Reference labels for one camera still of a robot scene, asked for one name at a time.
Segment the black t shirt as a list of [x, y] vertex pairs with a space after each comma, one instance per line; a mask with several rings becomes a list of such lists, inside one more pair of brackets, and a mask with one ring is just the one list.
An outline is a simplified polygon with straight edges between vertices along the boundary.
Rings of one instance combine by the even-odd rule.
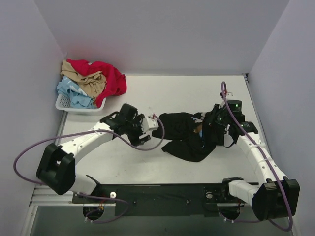
[[163, 113], [159, 116], [164, 127], [152, 132], [155, 138], [169, 142], [161, 149], [189, 162], [204, 160], [217, 146], [224, 145], [225, 128], [215, 122], [214, 108], [209, 112], [190, 114]]

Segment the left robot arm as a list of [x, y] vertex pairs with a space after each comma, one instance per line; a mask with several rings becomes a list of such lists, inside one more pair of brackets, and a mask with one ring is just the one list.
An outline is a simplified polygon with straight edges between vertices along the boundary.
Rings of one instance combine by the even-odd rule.
[[132, 146], [139, 146], [150, 139], [149, 132], [158, 128], [154, 116], [145, 116], [124, 104], [120, 111], [103, 117], [89, 131], [59, 146], [48, 145], [40, 160], [36, 177], [58, 195], [68, 191], [83, 193], [91, 203], [101, 198], [96, 179], [78, 174], [76, 164], [100, 145], [115, 137], [127, 135]]

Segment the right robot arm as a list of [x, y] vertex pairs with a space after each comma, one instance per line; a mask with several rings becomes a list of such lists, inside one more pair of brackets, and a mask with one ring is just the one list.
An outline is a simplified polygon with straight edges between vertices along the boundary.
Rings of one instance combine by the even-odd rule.
[[226, 178], [220, 188], [225, 201], [238, 198], [249, 204], [258, 220], [272, 220], [294, 216], [297, 209], [300, 185], [289, 179], [274, 162], [262, 141], [258, 129], [245, 120], [240, 100], [215, 104], [204, 119], [204, 129], [209, 129], [208, 139], [224, 143], [229, 135], [248, 160], [258, 185], [252, 185], [241, 177]]

